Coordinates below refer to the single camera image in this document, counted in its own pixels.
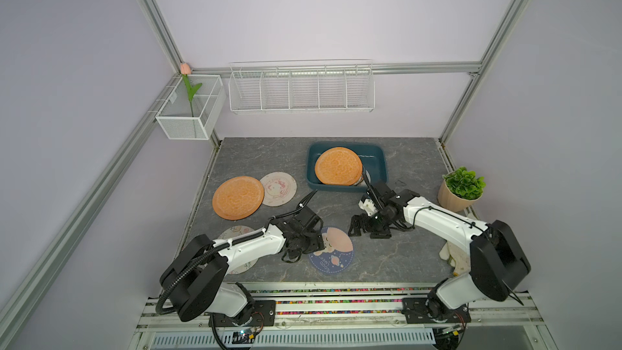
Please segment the purple pink bunny coaster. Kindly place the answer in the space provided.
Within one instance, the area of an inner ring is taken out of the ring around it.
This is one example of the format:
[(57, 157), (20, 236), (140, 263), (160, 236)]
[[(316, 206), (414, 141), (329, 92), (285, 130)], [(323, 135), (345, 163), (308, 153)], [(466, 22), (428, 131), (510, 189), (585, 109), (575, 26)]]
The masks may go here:
[(350, 236), (335, 227), (322, 229), (324, 249), (308, 254), (309, 262), (321, 273), (335, 275), (346, 270), (354, 259)]

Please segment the teal plastic storage box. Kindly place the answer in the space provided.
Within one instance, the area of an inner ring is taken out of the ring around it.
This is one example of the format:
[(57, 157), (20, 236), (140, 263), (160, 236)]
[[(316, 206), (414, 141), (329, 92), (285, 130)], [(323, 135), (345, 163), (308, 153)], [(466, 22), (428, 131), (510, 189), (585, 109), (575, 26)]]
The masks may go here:
[(306, 181), (319, 191), (365, 192), (365, 182), (387, 181), (383, 150), (374, 144), (316, 142), (307, 156)]

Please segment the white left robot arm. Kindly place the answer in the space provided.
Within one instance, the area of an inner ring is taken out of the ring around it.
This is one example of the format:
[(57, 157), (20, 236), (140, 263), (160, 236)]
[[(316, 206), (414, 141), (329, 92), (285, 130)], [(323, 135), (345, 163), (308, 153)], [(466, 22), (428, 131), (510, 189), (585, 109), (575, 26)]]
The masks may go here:
[(286, 263), (297, 263), (305, 254), (325, 248), (323, 220), (300, 205), (293, 212), (273, 216), (267, 224), (244, 235), (212, 240), (193, 238), (160, 277), (162, 292), (158, 315), (176, 314), (183, 322), (203, 313), (221, 314), (241, 326), (257, 312), (255, 300), (244, 285), (227, 283), (233, 269), (269, 255), (281, 254)]

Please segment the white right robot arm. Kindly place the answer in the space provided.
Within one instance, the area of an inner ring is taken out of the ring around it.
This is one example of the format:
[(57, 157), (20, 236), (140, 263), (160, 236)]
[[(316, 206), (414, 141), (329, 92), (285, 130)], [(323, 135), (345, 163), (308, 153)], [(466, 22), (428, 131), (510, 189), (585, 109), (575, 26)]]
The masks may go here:
[(473, 301), (514, 298), (515, 288), (531, 272), (512, 228), (503, 221), (472, 220), (414, 191), (392, 191), (383, 181), (368, 186), (359, 207), (364, 212), (351, 219), (350, 237), (367, 233), (372, 239), (388, 239), (393, 229), (423, 228), (467, 254), (467, 273), (443, 280), (427, 296), (424, 311), (435, 321), (448, 319)]

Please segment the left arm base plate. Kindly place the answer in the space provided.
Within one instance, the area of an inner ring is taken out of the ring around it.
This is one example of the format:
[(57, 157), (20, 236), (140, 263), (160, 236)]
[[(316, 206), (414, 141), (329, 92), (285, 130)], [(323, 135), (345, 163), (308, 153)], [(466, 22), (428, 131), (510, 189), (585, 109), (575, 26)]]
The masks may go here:
[(276, 318), (275, 300), (255, 300), (233, 318), (215, 314), (217, 327), (273, 327)]

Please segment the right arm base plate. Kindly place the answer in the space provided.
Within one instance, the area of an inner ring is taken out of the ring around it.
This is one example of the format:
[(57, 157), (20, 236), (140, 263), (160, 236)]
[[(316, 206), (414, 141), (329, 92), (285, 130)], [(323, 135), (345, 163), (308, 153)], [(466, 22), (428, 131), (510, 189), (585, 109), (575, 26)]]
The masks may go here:
[(423, 297), (403, 298), (402, 314), (408, 324), (471, 322), (470, 312), (466, 306), (447, 309), (440, 301)]

